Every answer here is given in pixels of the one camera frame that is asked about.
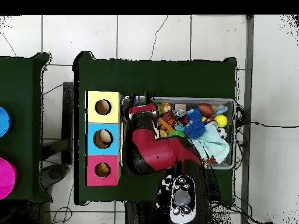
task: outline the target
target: green tablecloth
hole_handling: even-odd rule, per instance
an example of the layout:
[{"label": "green tablecloth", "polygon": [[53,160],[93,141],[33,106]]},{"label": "green tablecloth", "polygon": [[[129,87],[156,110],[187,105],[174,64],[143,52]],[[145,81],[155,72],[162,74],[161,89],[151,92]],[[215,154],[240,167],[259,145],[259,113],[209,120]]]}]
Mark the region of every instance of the green tablecloth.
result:
[{"label": "green tablecloth", "polygon": [[41,70],[50,55],[0,57],[0,106],[11,116],[10,130],[0,138],[0,157],[16,168],[8,200],[50,201],[40,184]]},{"label": "green tablecloth", "polygon": [[[152,201],[162,173],[129,176],[124,171],[115,187],[84,186],[85,91],[111,91],[121,95],[235,98],[235,58],[225,61],[128,61],[93,59],[90,52],[81,52],[75,59],[75,202]],[[222,200],[232,204],[233,170],[214,170]]]}]

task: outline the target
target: blue bowl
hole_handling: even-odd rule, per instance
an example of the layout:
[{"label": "blue bowl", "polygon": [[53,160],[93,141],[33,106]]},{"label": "blue bowl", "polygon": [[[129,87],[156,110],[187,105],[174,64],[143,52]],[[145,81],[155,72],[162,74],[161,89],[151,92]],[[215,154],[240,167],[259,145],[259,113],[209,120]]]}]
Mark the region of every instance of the blue bowl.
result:
[{"label": "blue bowl", "polygon": [[0,107],[0,138],[2,138],[5,133],[7,133],[10,124],[11,121],[9,119],[7,111]]}]

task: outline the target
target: gray plastic bin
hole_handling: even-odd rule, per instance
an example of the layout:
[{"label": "gray plastic bin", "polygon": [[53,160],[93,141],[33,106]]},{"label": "gray plastic bin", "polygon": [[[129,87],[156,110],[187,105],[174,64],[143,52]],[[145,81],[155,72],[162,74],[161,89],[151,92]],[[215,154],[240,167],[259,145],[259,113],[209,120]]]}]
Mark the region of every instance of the gray plastic bin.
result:
[{"label": "gray plastic bin", "polygon": [[[137,96],[136,102],[144,103],[145,97],[144,96]],[[192,109],[197,107],[200,103],[208,103],[210,105],[225,105],[228,107],[228,111],[224,113],[224,115],[227,117],[227,125],[224,127],[227,131],[227,138],[226,141],[230,145],[230,152],[228,153],[226,159],[221,164],[213,163],[212,168],[213,169],[231,169],[235,164],[235,133],[236,133],[236,127],[235,127],[235,120],[237,115],[237,108],[236,103],[232,99],[221,99],[221,98],[173,98],[173,97],[155,97],[153,100],[155,103],[163,103],[168,102],[172,105],[175,103],[181,103],[186,104],[186,110]],[[125,109],[130,103],[129,96],[124,96],[122,98],[121,104],[123,105],[123,109]],[[121,147],[123,144],[123,137],[124,132],[126,129],[127,121],[125,119],[121,120],[121,126],[120,126],[120,134],[121,134]]]}]

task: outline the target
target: light blue cloth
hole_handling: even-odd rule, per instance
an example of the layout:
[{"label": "light blue cloth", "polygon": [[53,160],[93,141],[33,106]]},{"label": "light blue cloth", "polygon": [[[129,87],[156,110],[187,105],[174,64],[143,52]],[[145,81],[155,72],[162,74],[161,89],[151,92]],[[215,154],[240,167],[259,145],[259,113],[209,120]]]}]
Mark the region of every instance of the light blue cloth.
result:
[{"label": "light blue cloth", "polygon": [[223,162],[230,151],[229,144],[219,136],[212,124],[206,125],[206,130],[200,138],[188,141],[195,146],[202,159],[206,160],[213,156],[218,164]]}]

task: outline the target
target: yellow ball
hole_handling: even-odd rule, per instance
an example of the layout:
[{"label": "yellow ball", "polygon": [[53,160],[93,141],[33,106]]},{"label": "yellow ball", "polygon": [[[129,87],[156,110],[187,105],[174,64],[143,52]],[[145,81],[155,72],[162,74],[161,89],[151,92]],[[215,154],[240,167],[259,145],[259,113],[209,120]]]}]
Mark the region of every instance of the yellow ball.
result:
[{"label": "yellow ball", "polygon": [[224,115],[217,115],[215,121],[218,124],[218,128],[225,127],[227,125],[227,118]]}]

